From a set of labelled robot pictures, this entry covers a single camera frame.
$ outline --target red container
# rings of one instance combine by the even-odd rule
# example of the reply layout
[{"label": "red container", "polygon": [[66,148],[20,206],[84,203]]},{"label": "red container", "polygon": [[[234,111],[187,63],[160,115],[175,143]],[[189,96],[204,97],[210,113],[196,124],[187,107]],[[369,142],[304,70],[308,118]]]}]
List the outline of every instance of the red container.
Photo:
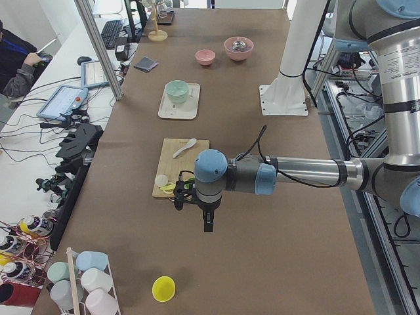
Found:
[{"label": "red container", "polygon": [[41,289],[9,282],[0,285],[0,305],[33,307]]}]

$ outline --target person's arm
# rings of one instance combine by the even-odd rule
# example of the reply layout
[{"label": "person's arm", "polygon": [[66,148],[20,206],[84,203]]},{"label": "person's arm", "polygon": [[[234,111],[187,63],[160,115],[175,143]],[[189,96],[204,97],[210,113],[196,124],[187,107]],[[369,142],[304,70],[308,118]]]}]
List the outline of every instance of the person's arm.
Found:
[{"label": "person's arm", "polygon": [[6,84],[3,94],[13,98],[26,95],[35,81],[33,78],[35,68],[33,66],[40,61],[42,59],[35,53],[28,54],[22,67],[17,70],[16,76]]}]

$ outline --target keyboard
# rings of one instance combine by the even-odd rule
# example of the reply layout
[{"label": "keyboard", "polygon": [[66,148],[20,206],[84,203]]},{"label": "keyboard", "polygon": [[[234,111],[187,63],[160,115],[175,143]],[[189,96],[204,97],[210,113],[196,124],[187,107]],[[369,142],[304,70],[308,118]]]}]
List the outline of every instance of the keyboard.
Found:
[{"label": "keyboard", "polygon": [[123,25],[122,20],[112,20],[105,23],[104,29],[100,33],[107,49],[112,49],[116,46],[116,39],[119,31]]}]

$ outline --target label sticker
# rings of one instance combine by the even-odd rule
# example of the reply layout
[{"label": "label sticker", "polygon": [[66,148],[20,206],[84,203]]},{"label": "label sticker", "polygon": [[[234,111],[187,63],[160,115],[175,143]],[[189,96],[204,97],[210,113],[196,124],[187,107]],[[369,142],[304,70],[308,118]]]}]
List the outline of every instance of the label sticker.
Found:
[{"label": "label sticker", "polygon": [[414,45],[379,56],[381,83],[391,83],[420,75],[420,48]]}]

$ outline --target person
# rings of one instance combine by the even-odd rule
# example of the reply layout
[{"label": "person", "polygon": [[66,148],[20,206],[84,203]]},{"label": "person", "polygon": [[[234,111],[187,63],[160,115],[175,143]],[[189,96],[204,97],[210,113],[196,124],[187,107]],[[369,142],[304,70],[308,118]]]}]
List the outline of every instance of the person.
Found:
[{"label": "person", "polygon": [[26,95],[45,69],[36,47],[3,28],[0,20],[0,93]]}]

